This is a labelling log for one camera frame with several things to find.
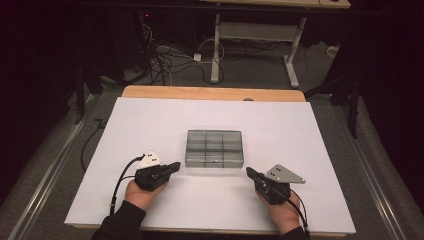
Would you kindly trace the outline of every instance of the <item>metal rail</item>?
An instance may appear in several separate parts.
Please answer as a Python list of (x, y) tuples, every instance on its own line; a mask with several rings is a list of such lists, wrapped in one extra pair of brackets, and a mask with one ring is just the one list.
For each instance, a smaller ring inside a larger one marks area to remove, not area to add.
[(364, 176), (364, 182), (367, 185), (372, 198), (374, 199), (375, 205), (381, 215), (381, 218), (386, 225), (387, 231), (393, 240), (404, 240), (407, 239), (402, 228), (399, 225), (399, 222), (393, 212), (393, 207), (391, 206), (386, 194), (383, 191), (383, 188), (380, 186), (377, 177), (375, 176), (371, 166), (368, 163), (368, 159), (362, 151), (361, 146), (358, 143), (357, 139), (354, 139), (350, 134), (350, 131), (347, 127), (346, 118), (342, 109), (334, 108), (335, 114), (341, 122), (341, 126), (348, 136), (355, 153), (358, 157), (359, 170)]
[(46, 174), (44, 175), (37, 189), (35, 190), (34, 195), (32, 196), (27, 207), (25, 208), (24, 212), (16, 223), (8, 240), (20, 240), (27, 238), (28, 234), (32, 229), (32, 226), (37, 220), (38, 215), (43, 209), (43, 206), (46, 203), (57, 179), (59, 178), (63, 167), (67, 162), (67, 155), (74, 143), (75, 137), (85, 125), (85, 122), (90, 116), (90, 113), (93, 111), (97, 100), (98, 96), (93, 96), (91, 94), (89, 95), (86, 101), (87, 112), (84, 114), (81, 121), (76, 124), (72, 129), (67, 141), (63, 145), (54, 162), (48, 168)]

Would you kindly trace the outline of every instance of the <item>white board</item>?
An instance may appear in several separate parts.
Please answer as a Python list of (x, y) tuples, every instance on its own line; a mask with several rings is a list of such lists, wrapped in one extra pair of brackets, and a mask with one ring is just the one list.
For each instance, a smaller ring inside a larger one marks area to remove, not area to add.
[[(187, 131), (242, 132), (242, 169), (186, 168)], [(99, 226), (116, 182), (135, 157), (153, 149), (164, 164), (182, 163), (142, 227), (174, 231), (276, 232), (246, 167), (279, 163), (306, 180), (291, 184), (304, 201), (312, 233), (355, 233), (309, 103), (119, 98), (65, 220)], [(129, 168), (133, 175), (137, 164)], [(118, 192), (119, 208), (126, 187)]]

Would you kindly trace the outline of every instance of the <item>person's right hand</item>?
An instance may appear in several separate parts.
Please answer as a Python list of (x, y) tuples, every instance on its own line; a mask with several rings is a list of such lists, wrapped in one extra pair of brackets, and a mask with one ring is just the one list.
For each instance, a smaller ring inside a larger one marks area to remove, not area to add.
[(156, 196), (162, 192), (162, 190), (168, 186), (168, 184), (169, 182), (166, 182), (162, 186), (156, 188), (154, 191), (149, 192), (140, 189), (134, 180), (131, 180), (127, 185), (127, 190), (125, 191), (125, 200), (139, 207), (140, 209), (147, 211), (147, 209), (149, 209), (153, 204), (153, 200), (156, 198)]
[[(299, 214), (296, 209), (287, 201), (281, 205), (269, 205), (269, 203), (265, 200), (262, 195), (256, 192), (259, 199), (268, 209), (269, 216), (271, 220), (277, 225), (280, 234), (286, 234), (287, 232), (297, 228), (300, 226), (299, 224)], [(296, 196), (296, 194), (291, 194), (290, 200), (296, 204), (297, 207), (300, 206), (300, 200)]]

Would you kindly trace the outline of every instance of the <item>grid compartment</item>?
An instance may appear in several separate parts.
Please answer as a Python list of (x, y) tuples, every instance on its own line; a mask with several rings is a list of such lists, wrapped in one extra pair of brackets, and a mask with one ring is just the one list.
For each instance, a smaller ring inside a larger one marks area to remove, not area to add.
[(242, 168), (241, 132), (189, 130), (185, 162), (186, 167)]

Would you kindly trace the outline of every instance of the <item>sleeve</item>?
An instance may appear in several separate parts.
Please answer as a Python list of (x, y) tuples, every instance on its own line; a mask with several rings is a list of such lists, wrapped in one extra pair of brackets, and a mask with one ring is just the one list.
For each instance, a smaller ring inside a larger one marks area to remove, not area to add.
[(290, 232), (284, 234), (279, 240), (307, 240), (305, 232), (302, 227), (295, 228)]
[(92, 240), (140, 240), (140, 225), (146, 212), (123, 201), (122, 206), (112, 216), (106, 217), (100, 228), (91, 237)]

